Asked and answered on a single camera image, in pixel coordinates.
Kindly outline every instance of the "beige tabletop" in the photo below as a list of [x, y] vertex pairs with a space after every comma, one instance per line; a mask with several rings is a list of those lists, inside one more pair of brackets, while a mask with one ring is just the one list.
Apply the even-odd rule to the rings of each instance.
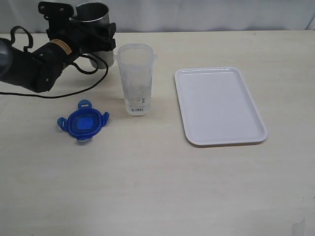
[[[146, 43], [158, 55], [143, 117], [126, 112], [116, 63], [84, 94], [0, 96], [1, 236], [288, 236], [303, 217], [306, 235], [315, 235], [314, 31], [118, 33], [116, 40]], [[47, 37], [34, 42], [38, 48]], [[25, 43], [20, 35], [17, 46]], [[264, 143], [197, 148], [185, 139], [174, 73], [210, 66], [241, 70], [269, 133]], [[47, 95], [84, 89], [102, 73], [69, 67]], [[81, 99], [111, 115], [86, 145], [56, 125]]]

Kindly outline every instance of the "white plastic tray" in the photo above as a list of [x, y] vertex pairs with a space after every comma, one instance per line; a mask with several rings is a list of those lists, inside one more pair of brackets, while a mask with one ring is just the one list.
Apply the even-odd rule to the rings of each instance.
[[238, 69], [181, 69], [175, 73], [175, 83], [185, 135], [192, 144], [255, 144], [267, 138]]

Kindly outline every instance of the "blue container lid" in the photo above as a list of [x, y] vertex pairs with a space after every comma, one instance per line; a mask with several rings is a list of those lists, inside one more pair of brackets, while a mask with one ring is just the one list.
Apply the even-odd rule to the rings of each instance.
[[108, 112], [102, 115], [98, 110], [92, 108], [90, 101], [81, 100], [78, 110], [73, 112], [68, 120], [60, 117], [57, 124], [77, 140], [88, 141], [107, 124], [108, 119]]

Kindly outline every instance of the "silver cup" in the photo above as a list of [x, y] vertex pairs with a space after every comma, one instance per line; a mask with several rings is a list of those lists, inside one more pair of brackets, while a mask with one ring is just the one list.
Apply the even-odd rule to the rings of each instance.
[[[95, 28], [109, 25], [109, 8], [101, 2], [86, 2], [78, 5], [76, 7], [76, 10], [77, 15], [75, 17], [72, 17], [72, 20], [80, 22], [81, 26], [83, 27], [93, 30]], [[106, 61], [109, 67], [114, 64], [113, 51], [101, 51], [96, 52], [95, 54]], [[97, 58], [95, 58], [95, 60], [97, 61], [99, 69], [106, 68], [105, 64], [101, 60]], [[93, 60], [90, 60], [90, 62], [94, 68], [97, 67], [97, 64]]]

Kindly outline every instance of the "barcode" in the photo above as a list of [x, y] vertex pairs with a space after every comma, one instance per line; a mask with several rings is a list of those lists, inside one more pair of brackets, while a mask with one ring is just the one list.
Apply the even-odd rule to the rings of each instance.
[[142, 112], [143, 108], [132, 108], [131, 111], [132, 112]]

